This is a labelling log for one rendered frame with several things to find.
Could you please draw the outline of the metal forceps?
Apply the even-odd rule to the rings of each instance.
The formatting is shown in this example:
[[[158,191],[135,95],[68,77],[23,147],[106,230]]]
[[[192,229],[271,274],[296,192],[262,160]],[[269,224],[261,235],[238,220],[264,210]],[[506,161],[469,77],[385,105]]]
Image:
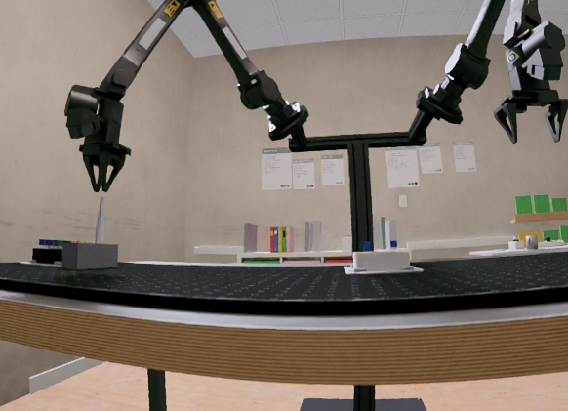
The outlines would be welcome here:
[[[103,202],[104,202],[104,197],[101,197],[101,200],[100,200],[100,208],[99,208],[99,214],[98,214],[98,219],[97,219],[95,243],[98,243],[98,237],[99,237],[99,232],[100,232],[100,225],[101,225],[101,243],[103,243],[103,238],[104,238]]]

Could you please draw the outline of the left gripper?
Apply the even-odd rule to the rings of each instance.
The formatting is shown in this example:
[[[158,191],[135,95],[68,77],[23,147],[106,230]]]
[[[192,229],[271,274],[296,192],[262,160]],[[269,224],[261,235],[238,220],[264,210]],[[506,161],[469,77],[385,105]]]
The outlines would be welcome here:
[[[548,107],[544,113],[548,128],[555,143],[560,141],[563,122],[568,110],[568,99],[560,99],[557,90],[512,90],[493,111],[494,118],[504,128],[513,144],[517,143],[517,117],[516,114],[527,111],[527,106]],[[558,114],[558,115],[557,115]],[[555,117],[557,115],[557,128]],[[507,117],[511,128],[507,123]]]

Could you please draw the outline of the white rectangular tube rack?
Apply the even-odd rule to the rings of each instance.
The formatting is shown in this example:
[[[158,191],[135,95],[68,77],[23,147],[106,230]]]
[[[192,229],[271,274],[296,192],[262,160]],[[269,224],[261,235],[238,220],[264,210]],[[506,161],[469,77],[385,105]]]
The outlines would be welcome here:
[[[367,271],[389,271],[401,270],[401,267],[409,266],[409,251],[353,253],[354,268],[367,268]]]

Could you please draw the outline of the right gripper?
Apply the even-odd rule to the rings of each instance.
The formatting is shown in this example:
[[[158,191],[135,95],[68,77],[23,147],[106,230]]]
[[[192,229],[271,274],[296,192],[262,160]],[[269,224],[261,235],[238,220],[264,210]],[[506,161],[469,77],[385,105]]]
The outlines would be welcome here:
[[[94,192],[99,192],[101,188],[103,192],[108,192],[114,179],[124,166],[126,155],[131,156],[132,150],[119,143],[120,131],[121,126],[119,124],[117,142],[79,145],[79,152],[83,151],[83,162],[89,174]],[[108,148],[116,148],[117,150],[107,150]],[[99,169],[97,183],[93,166],[97,166]],[[108,166],[112,166],[113,169],[107,181],[106,174]]]

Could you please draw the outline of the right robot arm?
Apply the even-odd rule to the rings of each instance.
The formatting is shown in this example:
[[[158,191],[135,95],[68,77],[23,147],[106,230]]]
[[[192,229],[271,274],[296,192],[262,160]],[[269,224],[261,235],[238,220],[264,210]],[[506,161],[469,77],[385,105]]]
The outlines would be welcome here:
[[[121,99],[155,45],[181,11],[191,6],[205,22],[234,71],[243,105],[249,110],[264,108],[272,135],[302,115],[301,107],[285,102],[276,82],[264,70],[259,71],[253,65],[216,0],[188,1],[165,0],[106,74],[99,87],[71,87],[64,110],[64,116],[67,116],[65,126],[71,139],[85,137],[84,144],[117,142],[124,110]],[[254,79],[257,82],[252,84]]]

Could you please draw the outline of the black vial rack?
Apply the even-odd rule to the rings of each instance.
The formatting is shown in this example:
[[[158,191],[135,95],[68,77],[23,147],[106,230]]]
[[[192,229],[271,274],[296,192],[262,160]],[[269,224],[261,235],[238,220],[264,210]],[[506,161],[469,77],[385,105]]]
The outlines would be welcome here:
[[[62,250],[59,249],[39,249],[33,248],[32,260],[36,260],[40,264],[54,264],[61,262]]]

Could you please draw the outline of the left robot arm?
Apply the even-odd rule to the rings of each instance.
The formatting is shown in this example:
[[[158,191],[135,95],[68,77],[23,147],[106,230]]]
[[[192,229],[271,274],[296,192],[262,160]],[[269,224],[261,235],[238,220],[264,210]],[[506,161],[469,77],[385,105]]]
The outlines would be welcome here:
[[[505,1],[484,0],[466,45],[460,43],[446,64],[449,76],[433,91],[426,88],[428,101],[460,118],[460,95],[469,87],[477,90],[488,76],[487,47]],[[560,80],[562,29],[541,23],[538,0],[511,0],[503,45],[509,48],[505,58],[512,90],[550,90],[549,80]]]

